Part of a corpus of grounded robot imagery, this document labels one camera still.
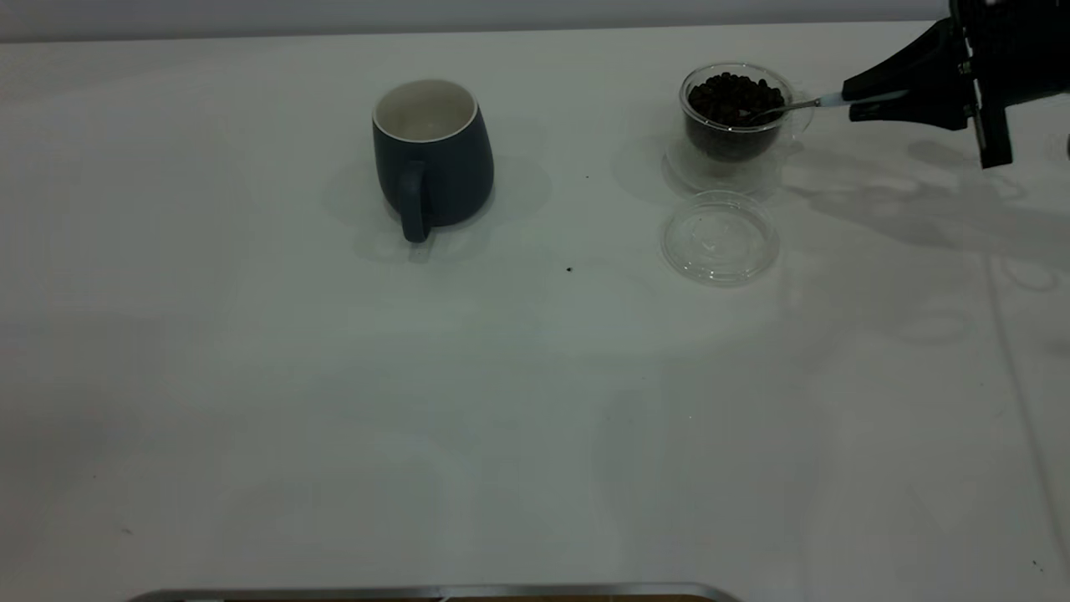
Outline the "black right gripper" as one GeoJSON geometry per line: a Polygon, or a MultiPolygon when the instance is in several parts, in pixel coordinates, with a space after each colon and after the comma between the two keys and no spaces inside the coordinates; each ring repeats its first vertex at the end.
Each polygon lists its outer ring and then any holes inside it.
{"type": "Polygon", "coordinates": [[[1066,1],[951,1],[949,7],[952,18],[844,81],[849,121],[957,132],[973,117],[982,167],[1009,165],[1006,110],[1067,93],[1069,7],[1066,1]],[[928,90],[954,84],[967,60],[974,110],[970,91],[928,90]]]}

